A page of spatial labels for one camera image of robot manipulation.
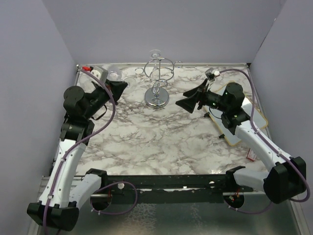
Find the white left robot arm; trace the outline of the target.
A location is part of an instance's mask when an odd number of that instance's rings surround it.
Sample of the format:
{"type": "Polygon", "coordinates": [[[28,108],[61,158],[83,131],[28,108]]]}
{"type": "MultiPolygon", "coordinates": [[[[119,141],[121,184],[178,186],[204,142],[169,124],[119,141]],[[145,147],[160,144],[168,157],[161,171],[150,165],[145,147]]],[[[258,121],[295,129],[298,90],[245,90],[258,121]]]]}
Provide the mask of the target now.
{"type": "Polygon", "coordinates": [[[79,86],[71,86],[64,92],[63,107],[65,121],[61,127],[60,140],[56,152],[56,162],[48,184],[39,200],[29,203],[27,214],[38,224],[63,231],[75,227],[79,209],[95,191],[107,190],[106,173],[92,169],[87,177],[75,188],[72,181],[94,129],[94,114],[105,106],[111,98],[119,100],[128,84],[123,81],[105,82],[106,89],[95,84],[91,93],[79,86]]]}

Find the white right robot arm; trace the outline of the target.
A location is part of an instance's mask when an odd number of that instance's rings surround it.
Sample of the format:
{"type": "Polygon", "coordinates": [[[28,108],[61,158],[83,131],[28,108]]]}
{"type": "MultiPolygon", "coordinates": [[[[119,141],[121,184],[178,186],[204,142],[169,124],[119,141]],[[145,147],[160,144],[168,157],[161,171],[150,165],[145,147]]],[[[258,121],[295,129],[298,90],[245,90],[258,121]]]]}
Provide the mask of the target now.
{"type": "Polygon", "coordinates": [[[240,84],[228,83],[223,94],[217,94],[208,89],[205,80],[198,87],[184,92],[183,96],[184,99],[176,101],[176,105],[189,113],[202,106],[220,111],[224,128],[245,142],[268,170],[265,173],[239,166],[227,171],[224,185],[229,191],[248,186],[263,191],[275,204],[308,192],[305,161],[280,149],[256,127],[252,115],[242,108],[245,94],[240,84]]]}

